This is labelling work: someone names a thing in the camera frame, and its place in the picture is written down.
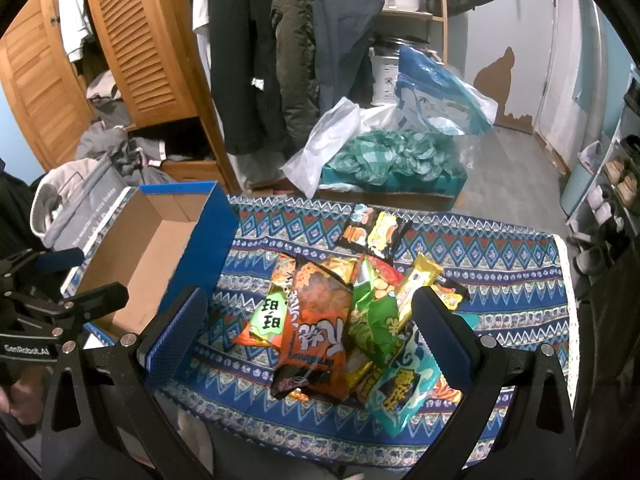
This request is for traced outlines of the person's left hand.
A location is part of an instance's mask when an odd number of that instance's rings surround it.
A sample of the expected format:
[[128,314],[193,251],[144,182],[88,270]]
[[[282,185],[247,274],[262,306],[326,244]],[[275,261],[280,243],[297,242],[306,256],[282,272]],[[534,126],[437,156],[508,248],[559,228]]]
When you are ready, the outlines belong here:
[[29,365],[12,386],[1,387],[1,413],[13,416],[21,425],[37,425],[42,419],[44,368]]

